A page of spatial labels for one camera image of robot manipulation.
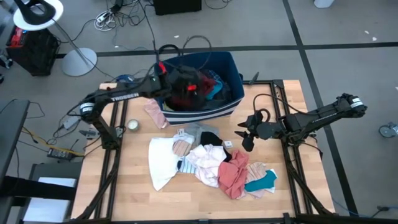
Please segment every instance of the red latch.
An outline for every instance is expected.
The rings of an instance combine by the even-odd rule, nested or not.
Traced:
[[[164,66],[164,64],[162,62],[159,62],[159,67],[162,70],[163,75],[167,73],[166,67]]]
[[[188,91],[195,91],[197,89],[197,86],[196,85],[189,85],[188,87],[187,87],[187,90]]]

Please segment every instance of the pink cloth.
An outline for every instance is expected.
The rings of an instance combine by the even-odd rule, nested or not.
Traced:
[[[210,187],[218,187],[218,169],[226,158],[222,146],[199,145],[185,157],[197,169],[195,176]]]
[[[255,162],[246,167],[248,169],[248,177],[246,178],[246,184],[255,180],[259,180],[266,176],[266,164],[263,162]],[[262,198],[266,191],[264,189],[256,190],[253,192],[247,192],[254,198]]]
[[[144,110],[149,114],[149,116],[151,116],[157,128],[162,129],[167,126],[168,122],[162,111],[160,110],[160,107],[157,104],[156,100],[148,100],[147,103],[144,105]]]
[[[218,185],[231,199],[240,198],[248,176],[246,165],[249,156],[239,150],[232,152],[229,162],[222,162],[218,168]]]

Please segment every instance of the clothing pile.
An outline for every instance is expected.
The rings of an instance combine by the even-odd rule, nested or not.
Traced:
[[[197,71],[198,85],[191,91],[173,92],[163,103],[168,111],[212,110],[232,102],[231,89],[217,73],[203,69]]]
[[[277,175],[265,163],[248,165],[249,156],[240,150],[230,154],[209,125],[192,123],[173,138],[154,138],[149,145],[149,169],[156,190],[178,171],[195,176],[205,185],[220,188],[229,198],[246,194],[261,198],[275,192]]]

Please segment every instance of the label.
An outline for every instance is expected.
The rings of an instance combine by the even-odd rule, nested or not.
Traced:
[[[232,147],[232,142],[231,141],[224,141],[225,147]]]
[[[83,113],[86,112],[86,111],[92,111],[92,110],[93,110],[92,107],[81,109],[81,111],[82,111]]]
[[[127,95],[124,95],[124,96],[113,97],[113,98],[112,98],[112,101],[113,101],[113,102],[115,102],[115,101],[121,101],[121,100],[136,98],[136,97],[138,97],[138,96],[139,96],[138,93],[131,93],[131,94],[127,94]]]
[[[351,108],[354,108],[354,107],[356,107],[356,106],[361,106],[361,105],[363,105],[363,103],[362,103],[362,101],[359,101],[359,102],[353,103],[353,104],[351,105]]]
[[[177,130],[177,135],[178,136],[184,136],[185,135],[185,130],[183,128],[180,128]]]
[[[353,99],[353,103],[356,103],[356,102],[359,102],[359,101],[361,101],[361,99],[359,99],[359,98]]]
[[[94,103],[83,103],[82,105],[80,105],[80,108],[85,108],[87,106],[94,106]]]

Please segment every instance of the black table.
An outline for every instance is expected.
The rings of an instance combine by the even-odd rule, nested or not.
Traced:
[[[73,200],[76,189],[6,176],[24,125],[28,100],[0,100],[0,223],[6,223],[12,206],[23,206],[26,198]]]

